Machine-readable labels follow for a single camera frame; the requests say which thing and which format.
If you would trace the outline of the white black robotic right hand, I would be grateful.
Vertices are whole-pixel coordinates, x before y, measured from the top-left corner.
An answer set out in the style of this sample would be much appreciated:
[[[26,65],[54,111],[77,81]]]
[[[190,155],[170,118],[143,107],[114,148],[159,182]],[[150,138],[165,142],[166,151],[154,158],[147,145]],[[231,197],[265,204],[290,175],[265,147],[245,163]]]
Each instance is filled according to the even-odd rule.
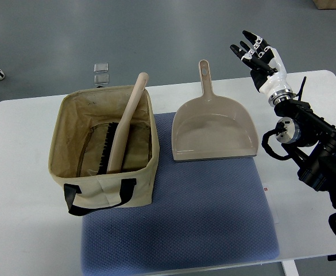
[[[287,71],[276,48],[257,34],[242,32],[248,43],[232,44],[230,49],[250,68],[255,88],[264,94],[274,107],[284,100],[292,99],[295,93],[287,82]]]

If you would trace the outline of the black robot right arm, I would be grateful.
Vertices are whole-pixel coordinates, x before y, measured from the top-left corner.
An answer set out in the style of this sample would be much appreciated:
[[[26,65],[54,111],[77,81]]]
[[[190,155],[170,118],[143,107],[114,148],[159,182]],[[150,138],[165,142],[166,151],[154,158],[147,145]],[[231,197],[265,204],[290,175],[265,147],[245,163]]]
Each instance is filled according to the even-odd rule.
[[[299,180],[315,191],[328,192],[336,209],[336,127],[317,116],[310,104],[301,100],[302,93],[284,88],[268,94],[280,119],[263,135],[261,145],[277,160],[292,159],[299,167]],[[328,222],[336,236],[336,212]]]

